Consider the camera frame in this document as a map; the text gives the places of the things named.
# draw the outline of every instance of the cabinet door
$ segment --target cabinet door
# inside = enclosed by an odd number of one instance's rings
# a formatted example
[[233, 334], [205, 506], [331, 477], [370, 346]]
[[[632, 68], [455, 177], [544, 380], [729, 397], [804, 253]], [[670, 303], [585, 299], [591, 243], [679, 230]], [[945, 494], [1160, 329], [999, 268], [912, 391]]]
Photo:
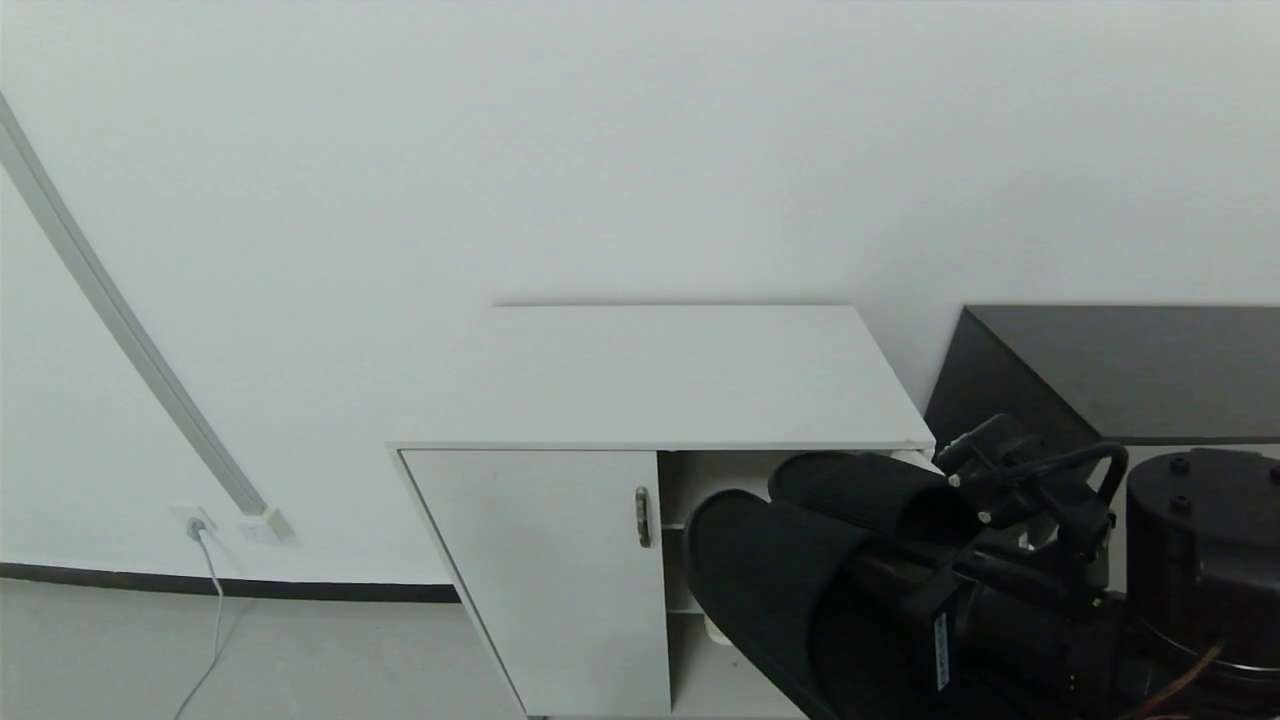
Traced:
[[403, 455], [526, 714], [671, 712], [655, 454]]

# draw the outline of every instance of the white cable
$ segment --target white cable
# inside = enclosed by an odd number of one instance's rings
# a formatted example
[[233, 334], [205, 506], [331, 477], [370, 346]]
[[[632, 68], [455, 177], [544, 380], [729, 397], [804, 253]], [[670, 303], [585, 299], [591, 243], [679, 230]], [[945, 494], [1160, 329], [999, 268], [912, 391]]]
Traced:
[[218, 646], [218, 639], [219, 635], [221, 634], [221, 625], [223, 625], [223, 584], [218, 582], [218, 573], [214, 571], [214, 560], [209, 556], [209, 548], [205, 547], [205, 538], [200, 537], [201, 530], [207, 532], [207, 528], [205, 528], [205, 524], [201, 523], [200, 520], [192, 520], [191, 523], [187, 524], [187, 536], [189, 536], [191, 539], [200, 543], [200, 551], [205, 553], [205, 565], [209, 566], [209, 577], [212, 578], [214, 589], [218, 591], [218, 614], [214, 615], [214, 656], [212, 659], [210, 659], [209, 667], [205, 669], [205, 674], [201, 675], [198, 680], [196, 680], [195, 687], [191, 688], [191, 692], [187, 693], [186, 700], [183, 700], [182, 705], [178, 706], [178, 712], [174, 712], [173, 720], [178, 720], [178, 717], [182, 716], [182, 711], [187, 710], [187, 703], [191, 702], [191, 698], [196, 697], [196, 691], [200, 689], [200, 685], [205, 684], [205, 678], [207, 678], [209, 674], [214, 671], [214, 665], [218, 665], [218, 656], [221, 655], [221, 648]]

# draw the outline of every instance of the gray floor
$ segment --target gray floor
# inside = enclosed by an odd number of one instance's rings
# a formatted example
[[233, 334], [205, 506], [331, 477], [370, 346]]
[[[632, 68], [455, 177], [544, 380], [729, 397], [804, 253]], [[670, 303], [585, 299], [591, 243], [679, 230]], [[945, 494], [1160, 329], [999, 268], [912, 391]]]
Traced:
[[[0, 717], [168, 719], [204, 673], [215, 598], [0, 580]], [[186, 720], [515, 720], [460, 605], [227, 601]]]

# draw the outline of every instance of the black tabletop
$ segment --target black tabletop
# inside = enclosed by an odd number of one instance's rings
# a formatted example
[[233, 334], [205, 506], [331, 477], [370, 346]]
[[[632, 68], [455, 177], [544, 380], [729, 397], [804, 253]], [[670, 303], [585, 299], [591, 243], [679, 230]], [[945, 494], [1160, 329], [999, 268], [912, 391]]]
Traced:
[[1105, 438], [1280, 442], [1280, 307], [966, 310]]

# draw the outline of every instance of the black motor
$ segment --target black motor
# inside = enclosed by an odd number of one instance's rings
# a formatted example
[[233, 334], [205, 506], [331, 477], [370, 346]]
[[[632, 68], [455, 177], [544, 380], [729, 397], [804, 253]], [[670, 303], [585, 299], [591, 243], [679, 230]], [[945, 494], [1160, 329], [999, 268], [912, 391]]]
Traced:
[[1129, 474], [1128, 605], [1142, 648], [1174, 667], [1216, 643], [1203, 674], [1280, 694], [1280, 461], [1193, 450]]

